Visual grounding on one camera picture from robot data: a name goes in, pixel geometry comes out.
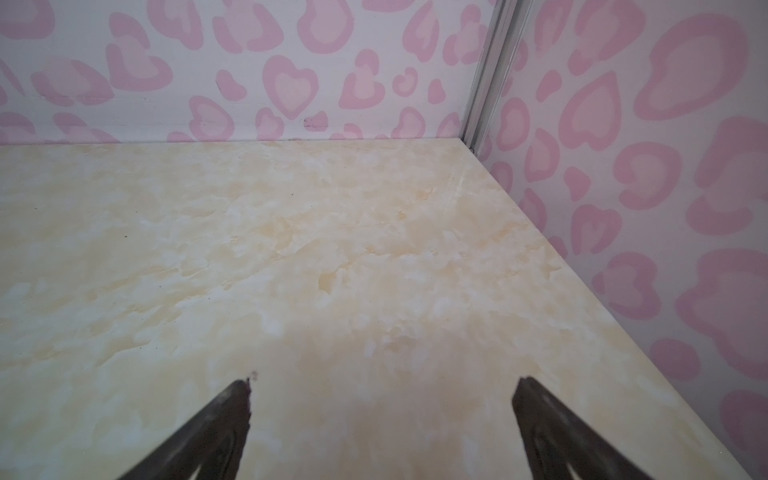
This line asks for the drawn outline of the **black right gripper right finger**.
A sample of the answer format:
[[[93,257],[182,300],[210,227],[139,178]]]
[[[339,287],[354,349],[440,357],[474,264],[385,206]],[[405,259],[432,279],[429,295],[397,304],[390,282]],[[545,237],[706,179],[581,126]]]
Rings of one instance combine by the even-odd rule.
[[[519,379],[511,405],[534,479],[651,479],[535,378]]]

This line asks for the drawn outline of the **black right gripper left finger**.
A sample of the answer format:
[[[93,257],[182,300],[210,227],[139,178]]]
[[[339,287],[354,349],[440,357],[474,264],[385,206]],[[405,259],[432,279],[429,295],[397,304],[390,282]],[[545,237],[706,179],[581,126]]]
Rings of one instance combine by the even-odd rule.
[[[234,479],[250,427],[250,382],[229,384],[121,478]]]

